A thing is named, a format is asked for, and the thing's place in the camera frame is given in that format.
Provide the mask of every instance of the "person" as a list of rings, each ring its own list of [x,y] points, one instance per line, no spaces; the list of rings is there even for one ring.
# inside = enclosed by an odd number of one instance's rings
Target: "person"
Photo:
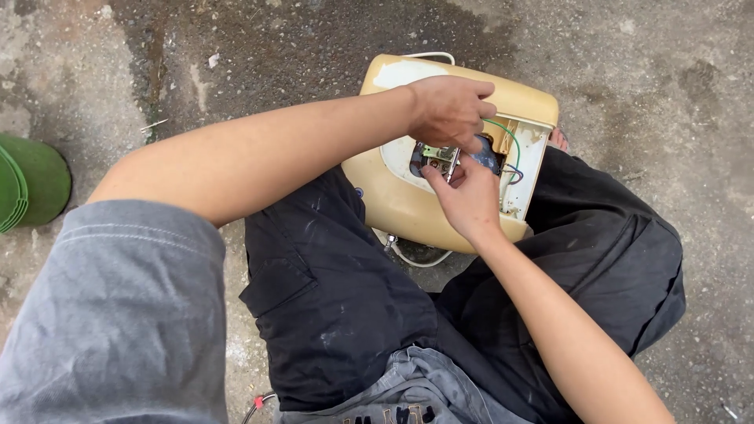
[[[422,79],[214,124],[121,159],[69,212],[0,357],[2,422],[227,422],[225,247],[285,424],[673,422],[632,357],[685,308],[673,227],[547,147],[527,221],[467,154],[424,169],[479,258],[441,293],[393,263],[339,163],[404,135],[481,148],[490,83]]]

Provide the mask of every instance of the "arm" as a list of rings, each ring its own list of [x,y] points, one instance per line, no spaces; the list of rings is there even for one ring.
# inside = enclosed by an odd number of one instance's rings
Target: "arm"
[[[195,212],[217,227],[269,206],[351,156],[411,135],[481,148],[474,134],[495,87],[426,78],[379,94],[309,103],[210,125],[121,159],[89,198],[141,199]]]
[[[448,221],[495,273],[532,335],[547,372],[586,423],[672,423],[670,412],[626,354],[589,315],[510,243],[498,221],[500,180],[470,157],[449,186],[422,172]]]

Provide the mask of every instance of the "concrete floor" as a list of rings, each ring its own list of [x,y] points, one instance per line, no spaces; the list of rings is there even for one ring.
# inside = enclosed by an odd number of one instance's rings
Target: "concrete floor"
[[[688,311],[639,366],[679,422],[736,422],[723,404],[754,421],[754,1],[381,1],[0,0],[0,131],[65,155],[70,210],[144,143],[356,94],[379,53],[450,51],[555,95],[574,153],[676,226]],[[0,340],[60,224],[0,235]],[[269,389],[264,343],[236,299],[242,233],[222,229],[231,422]],[[437,288],[467,261],[409,273]]]

